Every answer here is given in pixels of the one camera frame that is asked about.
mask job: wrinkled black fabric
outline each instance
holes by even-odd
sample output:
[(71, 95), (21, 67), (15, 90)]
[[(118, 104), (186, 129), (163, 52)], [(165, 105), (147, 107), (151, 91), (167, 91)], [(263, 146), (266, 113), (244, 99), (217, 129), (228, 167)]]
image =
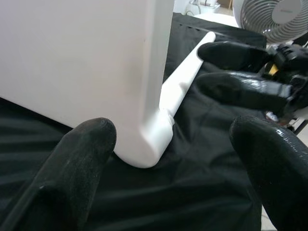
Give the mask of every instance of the wrinkled black fabric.
[[(255, 33), (175, 14), (164, 79), (206, 29), (217, 32), (218, 40), (266, 45)], [(204, 63), (198, 75), (216, 69)], [(3, 212), (70, 128), (4, 100), (0, 105)], [(155, 167), (137, 169), (115, 155), (109, 159), (85, 229), (260, 231), (261, 203), (228, 136), (238, 115), (262, 117), (257, 111), (219, 104), (201, 94), (194, 82), (175, 116), (173, 140)]]
[(294, 133), (253, 116), (230, 129), (234, 149), (279, 231), (308, 230), (308, 148)]

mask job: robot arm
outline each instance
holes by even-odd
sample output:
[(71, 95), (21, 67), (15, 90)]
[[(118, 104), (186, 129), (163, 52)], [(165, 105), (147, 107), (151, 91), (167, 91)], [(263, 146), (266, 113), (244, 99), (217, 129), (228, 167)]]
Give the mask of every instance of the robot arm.
[[(307, 49), (214, 42), (201, 46), (198, 55), (220, 69), (199, 77), (198, 88), (221, 103), (272, 111), (284, 121), (308, 106)], [(275, 64), (279, 71), (270, 75), (262, 70), (265, 64), (268, 70)]]

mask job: white plastic panel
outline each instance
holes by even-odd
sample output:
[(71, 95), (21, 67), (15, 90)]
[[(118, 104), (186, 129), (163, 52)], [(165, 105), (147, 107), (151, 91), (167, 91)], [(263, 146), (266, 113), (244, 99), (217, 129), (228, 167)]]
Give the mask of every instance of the white plastic panel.
[[(157, 114), (173, 0), (0, 1), (0, 97), (71, 127), (96, 118), (117, 129), (115, 152), (157, 163), (172, 121)], [(161, 125), (152, 147), (147, 125)]]

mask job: fan grille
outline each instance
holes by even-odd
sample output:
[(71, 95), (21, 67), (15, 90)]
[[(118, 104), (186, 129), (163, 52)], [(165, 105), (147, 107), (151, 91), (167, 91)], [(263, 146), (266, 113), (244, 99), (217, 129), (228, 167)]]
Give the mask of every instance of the fan grille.
[(302, 10), (292, 21), (277, 24), (272, 12), (281, 0), (246, 0), (241, 12), (241, 26), (264, 34), (269, 43), (294, 40), (308, 32), (308, 0), (302, 1)]

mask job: black fabric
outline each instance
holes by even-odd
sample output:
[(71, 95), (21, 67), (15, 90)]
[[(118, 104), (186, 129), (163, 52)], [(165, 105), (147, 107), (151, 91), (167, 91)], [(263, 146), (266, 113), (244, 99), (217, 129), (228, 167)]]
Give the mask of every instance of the black fabric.
[[(164, 79), (206, 29), (217, 32), (218, 40), (266, 45), (255, 33), (175, 14)], [(198, 75), (213, 70), (204, 63)], [(4, 100), (0, 105), (3, 212), (70, 128)], [(220, 105), (202, 95), (194, 82), (175, 116), (173, 140), (155, 167), (137, 169), (116, 155), (109, 159), (85, 229), (259, 231), (261, 203), (228, 136), (238, 115), (262, 117), (257, 111)]]

